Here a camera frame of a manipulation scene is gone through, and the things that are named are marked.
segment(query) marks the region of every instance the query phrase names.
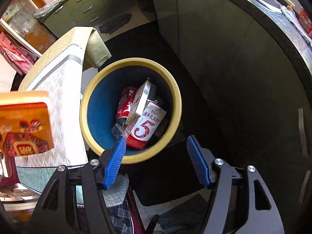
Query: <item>number 5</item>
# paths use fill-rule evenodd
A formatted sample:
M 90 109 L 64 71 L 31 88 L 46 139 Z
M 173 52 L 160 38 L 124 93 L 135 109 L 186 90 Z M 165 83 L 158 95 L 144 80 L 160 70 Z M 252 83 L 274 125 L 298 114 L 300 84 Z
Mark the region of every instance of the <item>number 5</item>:
M 150 122 L 149 120 L 145 121 L 145 122 L 141 125 L 141 127 L 143 127 L 143 128 L 145 129 L 145 133 L 144 133 L 143 135 L 137 135 L 137 132 L 140 130 L 140 128 L 136 128 L 135 131 L 134 131 L 134 134 L 135 134 L 135 136 L 136 136 L 137 138 L 143 138 L 143 137 L 145 137 L 145 136 L 147 136 L 147 135 L 149 134 L 149 127 L 146 126 L 147 123 L 148 123 L 149 125 L 151 125 L 151 126 L 154 126 L 154 125 L 155 125 L 155 123 L 152 123 L 152 122 Z

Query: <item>barcode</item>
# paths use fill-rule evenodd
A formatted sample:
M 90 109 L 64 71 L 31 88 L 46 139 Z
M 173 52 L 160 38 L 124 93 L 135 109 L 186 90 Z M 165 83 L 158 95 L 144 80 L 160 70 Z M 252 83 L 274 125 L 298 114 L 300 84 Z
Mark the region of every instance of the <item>barcode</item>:
M 149 95 L 149 91 L 147 89 L 144 89 L 143 94 Z

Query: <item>trash can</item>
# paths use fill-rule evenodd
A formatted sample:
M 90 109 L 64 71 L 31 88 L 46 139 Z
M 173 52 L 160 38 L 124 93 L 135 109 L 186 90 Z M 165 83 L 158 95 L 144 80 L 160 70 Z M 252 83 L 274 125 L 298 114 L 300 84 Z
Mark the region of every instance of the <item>trash can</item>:
M 182 113 L 179 87 L 173 76 L 157 62 L 144 58 L 119 60 L 101 70 L 90 82 L 80 106 L 80 127 L 90 148 L 99 156 L 113 147 L 116 139 L 111 129 L 116 123 L 115 115 L 121 91 L 125 86 L 141 86 L 147 78 L 157 86 L 156 94 L 163 100 L 169 125 L 162 138 L 143 150 L 127 146 L 122 164 L 145 161 L 159 153 L 174 136 Z

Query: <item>screw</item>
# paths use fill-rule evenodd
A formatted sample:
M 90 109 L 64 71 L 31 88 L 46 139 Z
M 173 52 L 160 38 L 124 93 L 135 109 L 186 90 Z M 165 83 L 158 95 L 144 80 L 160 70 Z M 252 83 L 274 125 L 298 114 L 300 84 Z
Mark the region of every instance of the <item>screw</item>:
M 252 165 L 248 165 L 247 169 L 252 173 L 255 172 L 255 167 L 253 167 Z
M 65 170 L 65 165 L 60 165 L 58 168 L 57 168 L 57 170 L 59 171 L 59 172 L 62 172 L 63 170 Z
M 99 160 L 97 160 L 97 159 L 92 159 L 92 160 L 90 161 L 90 164 L 91 164 L 91 165 L 98 165 L 98 164 L 99 164 Z
M 217 165 L 223 165 L 224 164 L 224 161 L 222 159 L 215 159 L 215 163 Z

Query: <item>orange package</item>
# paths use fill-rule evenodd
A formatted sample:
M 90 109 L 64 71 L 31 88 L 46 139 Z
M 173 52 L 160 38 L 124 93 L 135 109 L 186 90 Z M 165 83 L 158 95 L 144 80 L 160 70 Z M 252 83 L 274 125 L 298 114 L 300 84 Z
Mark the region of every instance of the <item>orange package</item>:
M 54 148 L 46 91 L 0 93 L 0 150 L 5 157 Z

